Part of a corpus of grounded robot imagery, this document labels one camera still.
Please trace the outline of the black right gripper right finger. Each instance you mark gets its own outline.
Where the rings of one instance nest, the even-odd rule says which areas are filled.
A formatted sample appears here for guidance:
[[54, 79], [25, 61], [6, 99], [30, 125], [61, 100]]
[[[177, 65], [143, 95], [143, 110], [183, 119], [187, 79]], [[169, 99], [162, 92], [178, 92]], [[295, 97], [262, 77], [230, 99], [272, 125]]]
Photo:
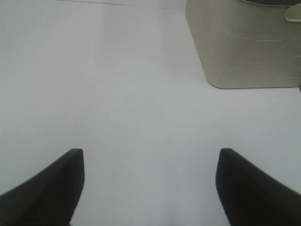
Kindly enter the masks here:
[[215, 184], [232, 226], [301, 224], [301, 195], [230, 148], [220, 150]]

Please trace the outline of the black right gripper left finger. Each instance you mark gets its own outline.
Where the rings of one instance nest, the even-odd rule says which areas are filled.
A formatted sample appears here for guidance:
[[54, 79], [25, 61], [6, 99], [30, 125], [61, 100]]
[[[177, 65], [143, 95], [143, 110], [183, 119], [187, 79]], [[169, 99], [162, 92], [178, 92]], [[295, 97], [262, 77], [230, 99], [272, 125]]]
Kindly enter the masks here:
[[71, 149], [0, 197], [2, 226], [69, 226], [85, 181], [82, 149]]

